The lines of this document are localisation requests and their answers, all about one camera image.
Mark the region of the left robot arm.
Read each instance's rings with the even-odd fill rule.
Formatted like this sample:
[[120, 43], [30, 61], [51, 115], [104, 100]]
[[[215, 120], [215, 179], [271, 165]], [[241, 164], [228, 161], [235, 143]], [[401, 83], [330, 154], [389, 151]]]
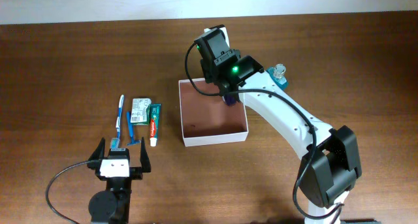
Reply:
[[144, 173], [152, 170], [144, 139], [140, 141], [140, 166], [131, 167], [127, 148], [111, 148], [105, 156], [105, 139], [88, 159], [88, 168], [96, 177], [106, 182], [106, 187], [89, 201], [91, 223], [128, 223], [131, 201], [131, 184], [142, 180]]

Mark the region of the blue mouthwash bottle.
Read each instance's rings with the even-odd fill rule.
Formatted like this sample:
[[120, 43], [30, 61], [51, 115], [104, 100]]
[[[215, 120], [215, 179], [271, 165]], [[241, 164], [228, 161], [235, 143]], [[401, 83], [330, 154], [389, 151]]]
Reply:
[[288, 81], [285, 77], [286, 67], [283, 64], [277, 64], [273, 67], [269, 67], [267, 70], [271, 79], [281, 89], [285, 90], [288, 86]]

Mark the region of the white cardboard box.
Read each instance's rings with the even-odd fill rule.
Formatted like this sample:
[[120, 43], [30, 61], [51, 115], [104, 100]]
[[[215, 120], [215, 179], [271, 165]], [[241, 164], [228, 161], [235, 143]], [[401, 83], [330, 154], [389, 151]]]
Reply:
[[246, 107], [242, 103], [227, 106], [221, 97], [201, 95], [193, 84], [202, 91], [217, 90], [217, 86], [207, 84], [204, 78], [178, 82], [184, 146], [245, 141], [249, 133]]

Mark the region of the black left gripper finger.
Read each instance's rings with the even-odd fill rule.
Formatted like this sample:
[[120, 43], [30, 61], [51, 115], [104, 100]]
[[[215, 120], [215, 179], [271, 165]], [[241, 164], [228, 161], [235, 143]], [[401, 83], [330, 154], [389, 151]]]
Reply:
[[142, 168], [151, 168], [150, 158], [146, 151], [145, 139], [144, 137], [141, 138], [140, 143], [140, 164]]
[[102, 138], [99, 142], [99, 145], [96, 147], [96, 149], [93, 151], [93, 153], [89, 157], [89, 161], [92, 160], [99, 160], [104, 157], [105, 154], [105, 138]]

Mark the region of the green white soap box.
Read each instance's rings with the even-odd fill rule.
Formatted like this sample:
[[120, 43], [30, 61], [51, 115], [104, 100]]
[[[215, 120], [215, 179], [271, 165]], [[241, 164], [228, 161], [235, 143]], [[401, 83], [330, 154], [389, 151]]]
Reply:
[[150, 98], [133, 99], [131, 109], [131, 123], [133, 125], [148, 125], [150, 122]]

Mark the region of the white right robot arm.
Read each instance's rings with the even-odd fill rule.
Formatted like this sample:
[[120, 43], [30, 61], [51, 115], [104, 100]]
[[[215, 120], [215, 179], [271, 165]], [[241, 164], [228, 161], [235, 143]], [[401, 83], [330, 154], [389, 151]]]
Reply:
[[362, 175], [355, 133], [301, 107], [258, 61], [230, 47], [224, 26], [207, 29], [192, 47], [201, 55], [205, 81], [218, 88], [214, 95], [256, 111], [300, 159], [292, 200], [305, 223], [340, 223], [344, 201]]

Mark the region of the clear bottle with purple liquid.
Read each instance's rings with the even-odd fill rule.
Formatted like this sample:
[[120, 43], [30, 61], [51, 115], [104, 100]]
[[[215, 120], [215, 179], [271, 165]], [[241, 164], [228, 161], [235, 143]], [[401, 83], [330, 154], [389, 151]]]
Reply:
[[222, 99], [227, 106], [234, 106], [235, 104], [240, 103], [239, 93], [234, 91], [224, 94]]

